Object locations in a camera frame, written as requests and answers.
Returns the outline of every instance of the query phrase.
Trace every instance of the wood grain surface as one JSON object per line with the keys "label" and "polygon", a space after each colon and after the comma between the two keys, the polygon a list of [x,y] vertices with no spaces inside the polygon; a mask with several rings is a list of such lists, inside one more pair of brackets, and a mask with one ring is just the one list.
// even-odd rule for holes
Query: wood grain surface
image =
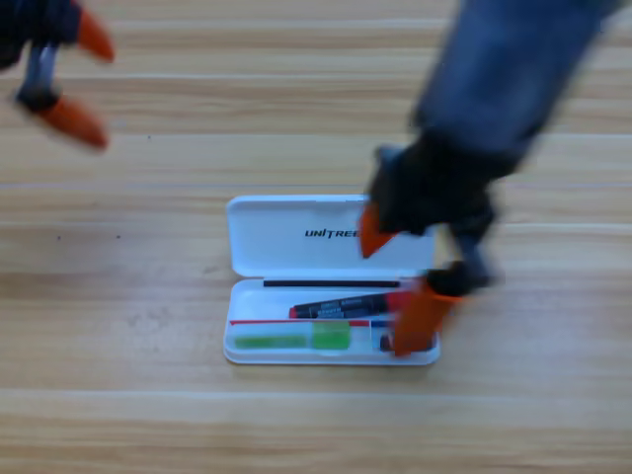
{"label": "wood grain surface", "polygon": [[225,205],[361,193],[456,2],[91,4],[118,62],[64,51],[57,72],[109,152],[0,109],[0,473],[632,472],[628,11],[498,184],[503,280],[440,361],[303,368],[222,354]]}

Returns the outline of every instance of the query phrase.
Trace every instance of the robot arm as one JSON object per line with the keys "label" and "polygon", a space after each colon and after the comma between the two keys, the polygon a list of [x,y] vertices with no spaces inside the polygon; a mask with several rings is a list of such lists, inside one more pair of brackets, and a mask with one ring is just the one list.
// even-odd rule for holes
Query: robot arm
{"label": "robot arm", "polygon": [[426,348],[443,318],[492,276],[480,243],[490,187],[522,163],[620,0],[466,0],[415,110],[419,135],[380,147],[359,223],[369,258],[400,232],[445,224],[461,259],[431,270],[394,327],[392,349]]}

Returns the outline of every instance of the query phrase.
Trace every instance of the green sticky note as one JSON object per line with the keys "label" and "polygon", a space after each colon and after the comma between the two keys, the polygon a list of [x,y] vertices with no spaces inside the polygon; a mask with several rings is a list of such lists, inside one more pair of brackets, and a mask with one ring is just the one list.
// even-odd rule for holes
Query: green sticky note
{"label": "green sticky note", "polygon": [[351,327],[347,321],[314,323],[312,348],[324,350],[344,350],[351,344]]}

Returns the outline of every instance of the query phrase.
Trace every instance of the case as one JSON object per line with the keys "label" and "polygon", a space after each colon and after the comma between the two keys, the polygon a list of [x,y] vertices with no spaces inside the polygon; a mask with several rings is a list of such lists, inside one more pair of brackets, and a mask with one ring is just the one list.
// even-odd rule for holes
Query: case
{"label": "case", "polygon": [[382,351],[389,314],[345,320],[292,320],[296,304],[406,290],[433,265],[435,230],[398,235],[363,259],[356,234],[362,195],[244,196],[226,207],[233,270],[224,354],[248,364],[427,365],[425,352]]}

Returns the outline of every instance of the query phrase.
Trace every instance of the black marker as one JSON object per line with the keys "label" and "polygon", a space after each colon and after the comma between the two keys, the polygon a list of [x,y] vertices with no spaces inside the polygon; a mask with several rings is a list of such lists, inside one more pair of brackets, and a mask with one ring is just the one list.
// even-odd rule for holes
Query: black marker
{"label": "black marker", "polygon": [[289,317],[291,319],[351,319],[376,316],[399,310],[410,296],[410,291],[394,291],[332,299],[320,303],[298,304],[290,308]]}

